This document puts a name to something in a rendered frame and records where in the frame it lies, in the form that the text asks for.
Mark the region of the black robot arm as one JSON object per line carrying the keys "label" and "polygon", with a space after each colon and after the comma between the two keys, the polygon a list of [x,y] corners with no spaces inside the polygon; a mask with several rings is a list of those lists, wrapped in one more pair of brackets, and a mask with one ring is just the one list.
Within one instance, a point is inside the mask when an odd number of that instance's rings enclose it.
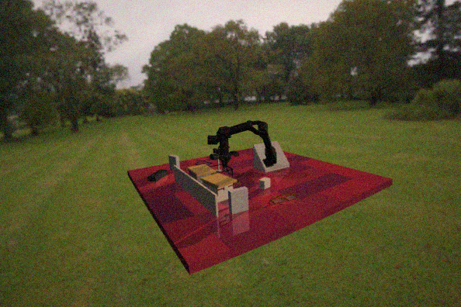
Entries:
{"label": "black robot arm", "polygon": [[[254,128],[253,125],[258,125],[258,129]],[[217,145],[219,142],[222,146],[228,145],[228,138],[231,138],[231,135],[244,132],[246,130],[252,131],[254,134],[259,135],[263,139],[266,156],[266,159],[264,159],[263,162],[266,167],[273,167],[277,161],[277,153],[269,138],[268,124],[266,122],[248,120],[247,122],[243,122],[236,126],[222,126],[218,129],[216,136],[208,135],[208,145]]]}

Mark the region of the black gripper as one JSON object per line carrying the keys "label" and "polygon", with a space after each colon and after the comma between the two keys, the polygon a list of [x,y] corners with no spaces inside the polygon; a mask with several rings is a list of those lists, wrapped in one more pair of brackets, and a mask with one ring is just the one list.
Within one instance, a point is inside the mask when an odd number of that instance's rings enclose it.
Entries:
{"label": "black gripper", "polygon": [[[237,151],[230,151],[229,153],[229,146],[228,145],[219,145],[219,148],[220,148],[220,154],[217,155],[217,154],[211,154],[210,155],[210,159],[211,160],[220,160],[223,167],[225,168],[225,165],[228,164],[228,162],[230,161],[231,159],[231,156],[235,156],[235,157],[239,157],[239,153]],[[223,156],[222,156],[223,155]]]}

